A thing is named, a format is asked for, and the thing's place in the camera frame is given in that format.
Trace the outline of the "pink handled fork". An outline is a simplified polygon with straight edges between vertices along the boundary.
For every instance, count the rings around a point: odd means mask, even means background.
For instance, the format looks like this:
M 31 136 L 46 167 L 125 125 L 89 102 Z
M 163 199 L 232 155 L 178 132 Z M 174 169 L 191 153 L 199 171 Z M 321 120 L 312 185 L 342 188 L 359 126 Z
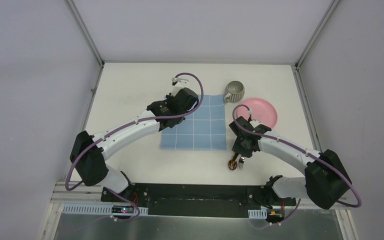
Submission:
M 243 156 L 239 157 L 239 159 L 237 160 L 237 169 L 243 170 L 244 163 L 245 163 L 245 158 Z

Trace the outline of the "pink handled spoon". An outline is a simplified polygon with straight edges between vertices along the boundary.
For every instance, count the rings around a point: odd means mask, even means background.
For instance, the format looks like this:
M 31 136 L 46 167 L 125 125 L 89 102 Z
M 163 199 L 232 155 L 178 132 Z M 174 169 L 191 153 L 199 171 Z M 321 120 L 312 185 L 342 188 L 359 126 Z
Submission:
M 228 169 L 230 170 L 230 171 L 234 171 L 234 170 L 236 170 L 237 168 L 238 168 L 238 162 L 237 162 L 237 160 L 236 159 L 231 159 L 231 160 L 229 160 L 228 161 L 228 163 L 227 163 L 227 167 L 228 167 Z

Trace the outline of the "pink plate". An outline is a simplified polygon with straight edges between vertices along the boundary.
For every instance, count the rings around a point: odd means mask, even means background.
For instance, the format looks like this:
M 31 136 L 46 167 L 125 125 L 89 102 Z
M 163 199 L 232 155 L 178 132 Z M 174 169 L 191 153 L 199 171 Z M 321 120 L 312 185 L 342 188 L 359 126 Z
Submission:
M 248 98 L 242 105 L 246 105 L 251 110 L 251 120 L 257 121 L 269 128 L 274 128 L 278 121 L 278 113 L 274 106 L 262 98 Z

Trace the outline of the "blue checked cloth napkin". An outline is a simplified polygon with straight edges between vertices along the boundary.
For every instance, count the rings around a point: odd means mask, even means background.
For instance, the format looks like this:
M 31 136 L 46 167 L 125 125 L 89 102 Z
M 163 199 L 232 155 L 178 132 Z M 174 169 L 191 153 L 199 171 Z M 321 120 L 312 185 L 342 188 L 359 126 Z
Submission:
M 160 149 L 225 151 L 227 131 L 223 95 L 205 95 L 203 103 L 180 124 L 162 131 Z

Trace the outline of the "grey ribbed mug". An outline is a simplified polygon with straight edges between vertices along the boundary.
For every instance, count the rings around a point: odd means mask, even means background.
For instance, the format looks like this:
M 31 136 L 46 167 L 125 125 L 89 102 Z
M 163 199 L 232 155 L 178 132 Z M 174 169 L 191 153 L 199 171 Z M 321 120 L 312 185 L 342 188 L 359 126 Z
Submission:
M 240 81 L 229 82 L 224 89 L 225 103 L 238 103 L 245 95 L 245 87 Z

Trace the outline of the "gold table knife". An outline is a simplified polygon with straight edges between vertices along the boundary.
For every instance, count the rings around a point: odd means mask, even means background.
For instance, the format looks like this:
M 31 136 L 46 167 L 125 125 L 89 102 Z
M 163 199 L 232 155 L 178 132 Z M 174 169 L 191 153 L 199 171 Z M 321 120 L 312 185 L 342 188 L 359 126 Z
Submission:
M 233 158 L 232 158 L 232 165 L 233 166 L 236 166 L 237 167 L 237 165 L 238 165 L 238 158 L 240 157 L 240 155 L 238 154 L 238 153 L 235 153 L 234 155 L 233 155 Z

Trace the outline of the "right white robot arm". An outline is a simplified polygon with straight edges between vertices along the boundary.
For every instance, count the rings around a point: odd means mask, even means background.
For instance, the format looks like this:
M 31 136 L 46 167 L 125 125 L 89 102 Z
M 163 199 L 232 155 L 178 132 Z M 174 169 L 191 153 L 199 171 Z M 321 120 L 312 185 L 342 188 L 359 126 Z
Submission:
M 262 152 L 274 156 L 298 170 L 301 177 L 271 176 L 255 201 L 271 209 L 285 199 L 309 199 L 328 210 L 335 203 L 346 205 L 341 197 L 354 191 L 352 181 L 339 156 L 332 150 L 306 149 L 278 135 L 263 124 L 253 126 L 240 116 L 229 124 L 236 139 L 232 151 L 242 159 Z

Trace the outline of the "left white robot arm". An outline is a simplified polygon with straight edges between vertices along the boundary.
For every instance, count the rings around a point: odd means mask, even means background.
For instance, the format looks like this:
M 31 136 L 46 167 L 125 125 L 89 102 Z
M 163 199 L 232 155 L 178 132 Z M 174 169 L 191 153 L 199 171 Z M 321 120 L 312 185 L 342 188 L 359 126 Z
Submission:
M 85 130 L 78 133 L 69 156 L 70 170 L 79 174 L 85 186 L 104 186 L 111 189 L 120 202 L 129 201 L 133 189 L 128 178 L 108 166 L 106 160 L 145 136 L 180 124 L 187 114 L 198 109 L 199 103 L 199 96 L 184 87 L 175 95 L 152 102 L 127 123 L 95 134 Z

